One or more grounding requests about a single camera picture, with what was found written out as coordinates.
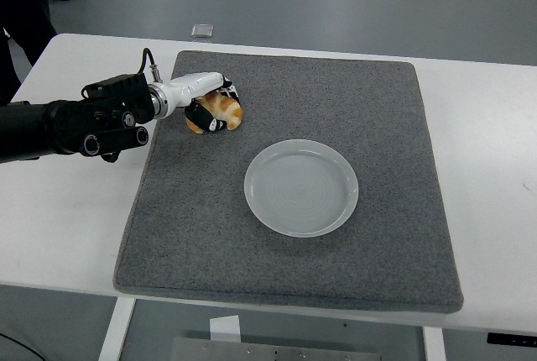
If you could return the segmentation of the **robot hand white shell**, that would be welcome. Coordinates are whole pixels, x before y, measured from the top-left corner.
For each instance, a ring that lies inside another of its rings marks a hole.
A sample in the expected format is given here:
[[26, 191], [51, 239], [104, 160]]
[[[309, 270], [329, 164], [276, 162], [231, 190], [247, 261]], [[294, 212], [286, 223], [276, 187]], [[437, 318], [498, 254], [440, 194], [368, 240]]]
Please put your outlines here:
[[167, 118], [180, 107], [187, 127], [197, 134], [234, 130], [242, 122], [243, 110], [236, 87], [223, 74], [201, 72], [150, 86], [154, 117]]

